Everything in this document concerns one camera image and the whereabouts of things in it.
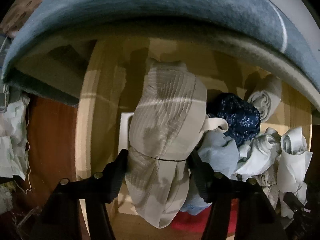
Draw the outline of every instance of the white cloth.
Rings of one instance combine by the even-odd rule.
[[[284,203],[283,196],[292,192],[306,204],[307,184],[304,178],[309,167],[312,152],[307,149],[306,139],[302,135],[302,128],[297,127],[287,131],[281,138],[282,153],[279,160],[277,184],[280,190],[281,216],[293,217],[293,212]]]
[[[185,160],[206,126],[207,90],[182,62],[147,63],[150,71],[129,128],[125,180],[137,213],[163,228],[188,194]]]
[[[28,163],[25,115],[30,98],[22,95],[0,114],[0,177],[18,175],[26,179]]]
[[[12,209],[12,195],[9,188],[0,185],[0,215]]]
[[[240,146],[238,150],[241,156],[247,155],[247,158],[237,164],[234,175],[240,174],[242,180],[246,181],[254,175],[262,174],[275,162],[281,152],[279,135],[269,127],[264,134],[258,135],[250,144]]]
[[[248,102],[258,109],[261,122],[266,122],[273,115],[281,101],[281,92],[282,81],[269,74],[258,83],[249,96]]]
[[[279,199],[279,188],[276,184],[277,170],[278,163],[275,161],[264,173],[254,176],[274,209],[276,209]]]

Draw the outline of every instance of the metal rivet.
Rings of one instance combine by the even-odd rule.
[[[61,185],[67,185],[69,183],[69,180],[68,179],[62,179],[62,180],[60,180],[60,184]]]
[[[249,178],[249,179],[248,179],[248,182],[249,182],[251,185],[256,185],[256,184],[257,184],[257,181],[256,181],[256,179],[254,179],[254,178]]]
[[[93,177],[94,177],[95,179],[101,179],[101,178],[103,177],[103,173],[102,173],[102,172],[96,172],[96,173],[93,175]]]
[[[221,179],[223,177],[223,174],[221,172],[215,172],[214,177],[217,179]]]

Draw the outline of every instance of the light blue fabric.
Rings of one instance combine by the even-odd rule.
[[[214,171],[219,171],[228,178],[236,170],[239,151],[234,139],[217,131],[209,131],[204,135],[204,140],[198,155],[203,162],[209,163]],[[189,191],[185,203],[180,211],[197,215],[210,206],[199,196],[196,184],[190,177]]]
[[[284,53],[320,91],[319,62],[293,23],[269,0],[44,0],[14,39],[4,62],[2,78],[52,97],[56,90],[22,72],[15,72],[14,63],[54,31],[146,16],[185,17],[246,34]],[[287,45],[281,20],[287,33]],[[75,99],[65,100],[74,103]]]

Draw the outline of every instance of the beige fabric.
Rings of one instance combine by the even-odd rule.
[[[217,129],[218,132],[225,133],[229,129],[228,122],[223,118],[207,118],[202,126],[202,131],[210,131]]]
[[[189,173],[183,160],[202,133],[206,87],[184,63],[151,61],[145,79],[130,125],[125,179],[137,213],[163,228],[187,197]]]

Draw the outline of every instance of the patterned fabric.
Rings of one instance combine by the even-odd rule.
[[[256,137],[260,131],[259,111],[232,93],[222,93],[208,103],[207,114],[228,122],[229,130],[224,134],[233,138],[237,146]]]

